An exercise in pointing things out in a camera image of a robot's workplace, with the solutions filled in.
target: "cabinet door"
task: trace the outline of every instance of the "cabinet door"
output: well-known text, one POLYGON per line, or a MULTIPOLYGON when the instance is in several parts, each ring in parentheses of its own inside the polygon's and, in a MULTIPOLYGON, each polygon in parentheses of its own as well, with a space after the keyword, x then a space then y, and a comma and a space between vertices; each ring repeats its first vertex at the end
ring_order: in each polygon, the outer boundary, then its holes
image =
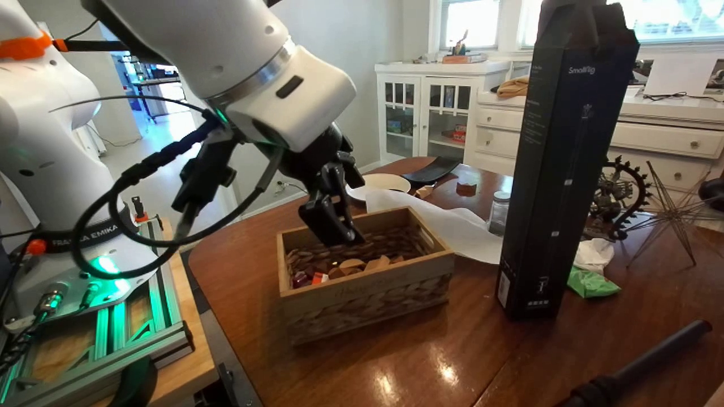
POLYGON ((380 86, 380 148, 388 159, 415 155, 420 121, 420 79, 383 74, 380 86))
POLYGON ((425 155, 465 159, 473 79, 424 80, 424 151, 425 155))

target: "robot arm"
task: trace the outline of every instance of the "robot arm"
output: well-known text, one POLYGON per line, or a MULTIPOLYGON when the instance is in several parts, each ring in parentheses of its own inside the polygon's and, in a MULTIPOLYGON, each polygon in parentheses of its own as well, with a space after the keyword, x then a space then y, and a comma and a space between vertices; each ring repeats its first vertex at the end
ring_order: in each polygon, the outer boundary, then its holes
MULTIPOLYGON (((363 177, 348 139, 333 125, 355 88, 342 69, 295 44, 262 0, 189 0, 184 6, 175 0, 84 0, 84 6, 133 47, 150 49, 142 54, 175 62, 240 142, 254 142, 269 159, 283 147, 279 170, 308 187, 311 200, 300 214, 323 244, 361 240, 345 182, 363 185, 363 177)), ((230 160, 233 144, 202 148, 199 160, 230 160)), ((178 211, 194 198, 193 190, 184 185, 178 211)))

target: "wall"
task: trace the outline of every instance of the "wall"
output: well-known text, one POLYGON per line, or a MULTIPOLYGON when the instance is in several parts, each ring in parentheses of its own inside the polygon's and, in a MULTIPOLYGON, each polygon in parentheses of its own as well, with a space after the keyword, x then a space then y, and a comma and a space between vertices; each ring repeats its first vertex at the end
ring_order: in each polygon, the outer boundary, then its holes
MULTIPOLYGON (((49 24, 53 36, 70 36, 94 22, 79 0, 20 0, 26 10, 49 24)), ((89 34, 79 36, 84 40, 102 38, 99 24, 89 34)), ((63 54, 79 73, 84 73, 99 91, 99 95, 122 95, 121 79, 113 69, 112 54, 107 51, 69 51, 63 54)), ((139 129, 132 118, 128 102, 104 102, 96 118, 96 127, 107 139, 133 139, 139 129)))
MULTIPOLYGON (((352 74, 359 96, 338 125, 352 137, 359 164, 377 163, 380 142, 374 66, 400 58, 400 0, 283 0, 273 10, 287 24, 296 44, 352 74)), ((252 192, 265 164, 268 159, 254 147, 235 151, 233 168, 240 173, 233 187, 237 198, 252 192)), ((300 187, 273 185, 256 205, 287 192, 300 192, 300 187)))

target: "metal gear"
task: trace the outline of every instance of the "metal gear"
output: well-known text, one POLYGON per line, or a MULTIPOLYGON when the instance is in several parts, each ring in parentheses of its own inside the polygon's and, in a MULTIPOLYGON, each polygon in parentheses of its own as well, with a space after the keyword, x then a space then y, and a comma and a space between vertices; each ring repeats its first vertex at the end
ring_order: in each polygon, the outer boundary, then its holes
POLYGON ((606 159, 594 192, 585 235, 626 240, 627 221, 653 196, 653 192, 648 192, 650 185, 640 168, 631 168, 623 155, 616 155, 616 160, 606 159))

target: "paper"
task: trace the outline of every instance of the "paper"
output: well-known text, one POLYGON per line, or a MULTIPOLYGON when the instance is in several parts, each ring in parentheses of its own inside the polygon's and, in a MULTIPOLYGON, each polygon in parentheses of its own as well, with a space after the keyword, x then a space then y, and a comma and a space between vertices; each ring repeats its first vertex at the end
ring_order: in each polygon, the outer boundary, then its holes
POLYGON ((714 54, 661 54, 654 58, 646 95, 704 95, 715 62, 714 54))
POLYGON ((377 190, 366 194, 366 213, 412 208, 452 252, 487 264, 500 264, 503 238, 468 208, 443 211, 412 194, 377 190))

